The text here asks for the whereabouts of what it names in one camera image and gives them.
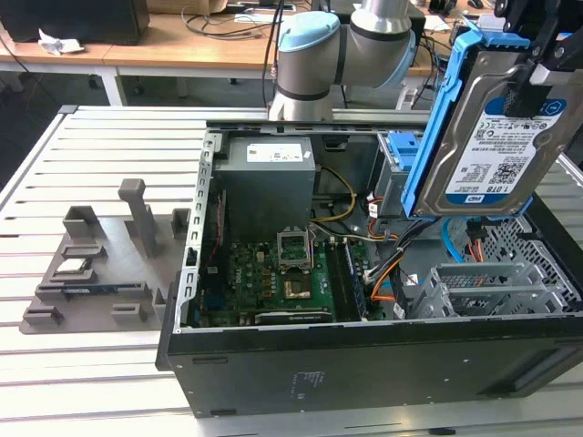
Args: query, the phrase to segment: wd hard drive label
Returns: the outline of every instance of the wd hard drive label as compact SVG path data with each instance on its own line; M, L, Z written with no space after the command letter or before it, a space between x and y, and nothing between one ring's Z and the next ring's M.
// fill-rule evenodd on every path
M512 192L536 154L533 142L567 106L548 99L534 118L504 116L504 98L486 105L445 194L455 204L494 203Z

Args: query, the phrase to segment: black box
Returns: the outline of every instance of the black box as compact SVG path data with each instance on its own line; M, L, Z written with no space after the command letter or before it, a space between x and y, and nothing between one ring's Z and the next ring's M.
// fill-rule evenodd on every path
M132 46L149 23L146 0L4 0L2 24L15 42L39 39L38 29L79 43Z

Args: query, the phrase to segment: motherboard chip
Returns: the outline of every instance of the motherboard chip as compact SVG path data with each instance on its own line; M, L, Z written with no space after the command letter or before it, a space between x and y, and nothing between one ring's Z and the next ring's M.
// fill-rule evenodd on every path
M312 297L310 275L301 273L283 275L283 293L285 299L310 299Z

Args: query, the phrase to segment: black cable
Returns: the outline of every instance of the black cable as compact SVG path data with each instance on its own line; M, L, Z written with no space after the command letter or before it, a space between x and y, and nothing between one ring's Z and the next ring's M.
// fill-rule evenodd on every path
M427 79L423 83L423 86L421 87L421 91L419 92L419 94L417 94L417 96L415 96L415 99L414 99L413 103L411 104L411 109L413 109L413 107L417 104L417 102L421 98L421 95L424 93L425 89L427 88L427 85L429 85L429 81L431 80L431 76L434 75L434 69L435 69L435 60L434 60L435 52L428 45L420 44L419 46L424 47L429 52L429 56L431 57L431 72L429 73L429 76L427 77Z
M281 21L283 20L283 0L277 4L275 8L275 15L279 13L279 19L277 23L277 35L275 36L275 50L273 51L273 68L275 69L275 78L273 78L273 96L275 97L275 89L277 86L277 76L278 76L278 69L277 69L277 55L280 51L280 31L281 31Z
M343 93L344 109L348 109L348 101L346 100L346 93L344 92L344 86L340 85L340 90Z
M255 30L255 29L259 29L262 27L267 27L268 25L271 24L264 24L264 25L254 25L252 27L245 27L244 29L237 29L237 30L231 30L229 32L206 32L204 30L202 30L204 27L206 27L207 25L212 25L212 23L207 23L205 24L201 29L197 29L196 27L193 27L190 25L190 23L194 20L196 20L197 18L201 18L203 15L193 15L192 17L190 17L188 20L184 20L184 24L186 25L187 29L190 32L193 32L195 34L198 35L203 35L203 36L210 36L210 37L219 37L222 39L226 39L229 36L252 36L251 34L251 30Z
M267 108L267 97L265 96L265 72L267 70L267 61L270 57L270 49L271 49L271 40L273 39L273 33L275 31L275 24L277 23L277 10L276 13L273 14L273 21L271 22L271 30L270 30L270 40L267 42L267 46L265 47L265 57L263 58L263 69L261 70L261 95L263 96L263 105Z
M35 75L33 75L30 70L28 68L26 68L26 66L20 62L20 59L18 59L16 57L16 55L14 53L12 53L12 51L8 48L8 46L6 45L5 40L2 38L2 35L0 35L0 42L2 43L2 46L4 46L4 48L6 49L6 51L10 54L10 56L16 61L17 64L19 64L23 70L25 70L36 82L36 84L38 86L40 86L40 88L45 92L45 94L53 101L53 103L55 103L57 106L61 106L60 103L58 103L58 101L56 100L56 98L45 88L45 86L43 84L40 83L40 81L38 79L36 79Z
M434 44L438 44L438 45L440 45L440 46L443 46L443 47L445 47L447 50L451 50L451 49L452 49L452 47L450 47L450 46L448 46L447 44L444 44L444 43L442 43L442 42L440 42L440 41L437 41L435 38L432 38L431 36L427 36L427 35L423 34L423 35L421 35L421 37L422 37L422 38L424 38L426 41L431 41L431 42L433 42Z

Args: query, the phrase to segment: aluminum workbench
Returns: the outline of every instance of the aluminum workbench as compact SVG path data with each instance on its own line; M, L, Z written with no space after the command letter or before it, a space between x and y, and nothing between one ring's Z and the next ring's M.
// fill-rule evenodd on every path
M191 201L206 120L259 109L79 107L59 114L0 195L0 436L583 435L583 365L525 399L196 421L173 373L154 367L157 331L23 335L18 324L71 205L127 215L123 178L143 178L155 214ZM335 116L428 114L337 111ZM537 192L583 243L583 175L561 157ZM392 378L387 372L386 378Z

